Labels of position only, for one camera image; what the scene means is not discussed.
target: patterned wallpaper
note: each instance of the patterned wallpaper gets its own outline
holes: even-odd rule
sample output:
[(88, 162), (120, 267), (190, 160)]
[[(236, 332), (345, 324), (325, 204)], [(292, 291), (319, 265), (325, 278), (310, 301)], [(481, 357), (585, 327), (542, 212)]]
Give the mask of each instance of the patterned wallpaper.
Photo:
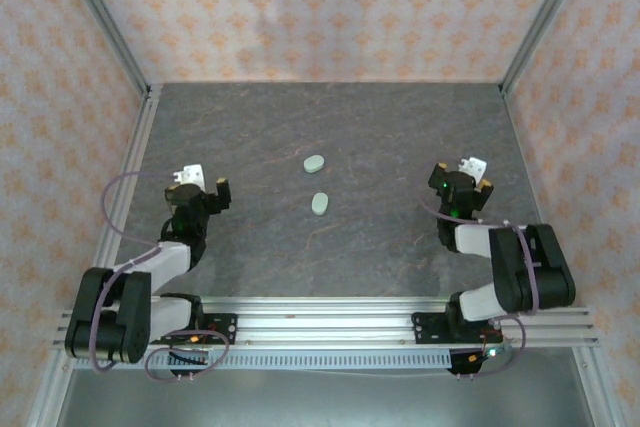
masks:
[(504, 76), (542, 0), (106, 0), (152, 83)]
[(25, 425), (139, 98), (83, 0), (0, 3), (0, 425)]
[(639, 0), (565, 0), (511, 109), (543, 217), (640, 425)]

